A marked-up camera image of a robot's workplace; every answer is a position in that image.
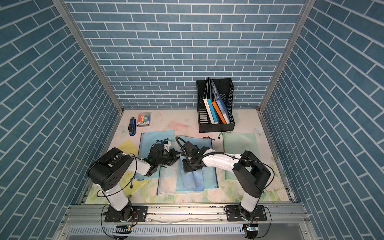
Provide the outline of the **light blue cleaning cloth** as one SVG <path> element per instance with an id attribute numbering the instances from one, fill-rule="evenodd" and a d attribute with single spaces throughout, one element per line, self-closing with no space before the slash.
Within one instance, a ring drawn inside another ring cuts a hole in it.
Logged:
<path id="1" fill-rule="evenodd" d="M 184 172 L 182 170 L 182 181 L 187 191 L 202 192 L 205 189 L 203 171 Z"/>

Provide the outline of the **light blue document bag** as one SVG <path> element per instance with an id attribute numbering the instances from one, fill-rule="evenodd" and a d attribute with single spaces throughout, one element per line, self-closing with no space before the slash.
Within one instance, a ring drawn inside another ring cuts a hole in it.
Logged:
<path id="1" fill-rule="evenodd" d="M 212 140 L 207 138 L 191 138 L 180 136 L 186 142 L 197 145 L 199 149 L 203 147 L 212 148 Z M 181 156 L 178 166 L 178 174 L 176 181 L 176 192 L 194 194 L 204 190 L 217 189 L 219 187 L 217 180 L 217 172 L 214 167 L 204 167 L 201 170 L 194 172 L 184 172 L 183 160 L 185 157 Z"/>

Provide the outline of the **green mesh document bag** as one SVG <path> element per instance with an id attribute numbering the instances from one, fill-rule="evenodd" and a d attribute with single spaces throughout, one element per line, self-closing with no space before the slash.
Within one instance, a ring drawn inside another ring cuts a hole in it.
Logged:
<path id="1" fill-rule="evenodd" d="M 257 138 L 254 134 L 246 133 L 221 133 L 224 152 L 227 154 L 243 154 L 244 151 L 252 152 L 260 159 Z"/>

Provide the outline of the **clear grey document bag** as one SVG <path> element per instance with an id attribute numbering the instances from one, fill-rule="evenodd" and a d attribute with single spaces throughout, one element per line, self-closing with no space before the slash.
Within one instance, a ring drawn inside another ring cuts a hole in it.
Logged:
<path id="1" fill-rule="evenodd" d="M 167 168 L 160 168 L 157 196 L 177 193 L 178 163 Z"/>

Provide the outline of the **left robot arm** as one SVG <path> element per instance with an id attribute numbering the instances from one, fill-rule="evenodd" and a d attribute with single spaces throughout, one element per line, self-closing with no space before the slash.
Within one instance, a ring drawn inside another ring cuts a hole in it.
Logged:
<path id="1" fill-rule="evenodd" d="M 179 158 L 180 152 L 171 148 L 171 143 L 156 143 L 150 148 L 149 155 L 140 159 L 134 154 L 125 154 L 118 148 L 112 148 L 92 165 L 87 175 L 94 184 L 101 188 L 101 197 L 106 198 L 113 210 L 122 212 L 130 204 L 123 193 L 120 181 L 126 172 L 133 172 L 146 177 L 153 175 L 160 167 L 169 167 Z"/>

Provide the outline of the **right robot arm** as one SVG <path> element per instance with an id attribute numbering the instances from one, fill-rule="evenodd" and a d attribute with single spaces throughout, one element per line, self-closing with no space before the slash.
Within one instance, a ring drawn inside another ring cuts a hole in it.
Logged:
<path id="1" fill-rule="evenodd" d="M 271 170 L 252 152 L 228 154 L 208 147 L 198 148 L 190 142 L 179 144 L 182 150 L 184 172 L 194 172 L 205 167 L 232 172 L 244 190 L 240 209 L 252 213 L 268 185 Z"/>

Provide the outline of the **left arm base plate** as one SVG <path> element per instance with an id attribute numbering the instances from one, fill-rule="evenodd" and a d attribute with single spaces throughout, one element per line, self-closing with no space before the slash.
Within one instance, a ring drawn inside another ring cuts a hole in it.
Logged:
<path id="1" fill-rule="evenodd" d="M 148 213 L 148 206 L 133 206 L 125 207 L 121 211 L 117 211 L 112 207 L 103 213 L 106 223 L 126 223 L 133 222 L 141 223 L 146 220 Z"/>

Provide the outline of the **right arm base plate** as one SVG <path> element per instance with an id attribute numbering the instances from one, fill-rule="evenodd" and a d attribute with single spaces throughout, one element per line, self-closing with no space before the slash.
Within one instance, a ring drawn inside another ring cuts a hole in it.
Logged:
<path id="1" fill-rule="evenodd" d="M 267 215 L 264 206 L 256 205 L 252 212 L 248 212 L 241 205 L 227 205 L 224 207 L 228 222 L 240 221 L 266 221 Z"/>

